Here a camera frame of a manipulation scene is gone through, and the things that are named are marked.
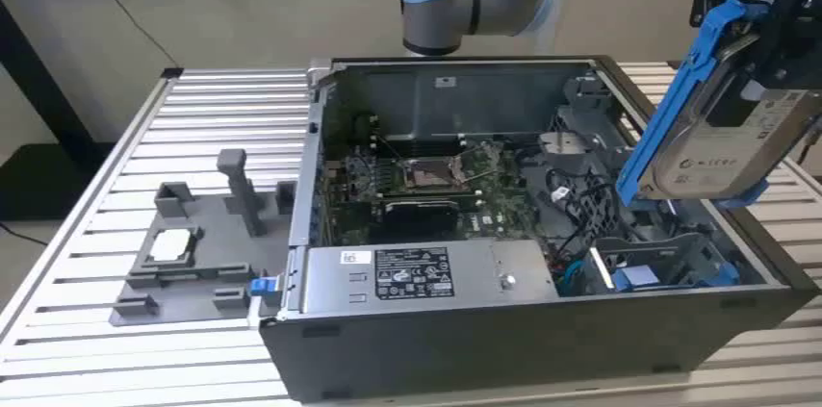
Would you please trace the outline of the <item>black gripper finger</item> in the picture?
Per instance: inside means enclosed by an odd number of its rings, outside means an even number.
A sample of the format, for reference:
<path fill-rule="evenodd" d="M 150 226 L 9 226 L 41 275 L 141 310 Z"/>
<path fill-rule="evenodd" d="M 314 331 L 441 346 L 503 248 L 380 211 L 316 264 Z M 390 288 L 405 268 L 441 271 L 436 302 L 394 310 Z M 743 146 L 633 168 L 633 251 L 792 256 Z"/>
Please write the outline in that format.
<path fill-rule="evenodd" d="M 707 115 L 712 127 L 739 127 L 759 105 L 765 93 L 763 85 L 751 78 L 733 78 Z"/>

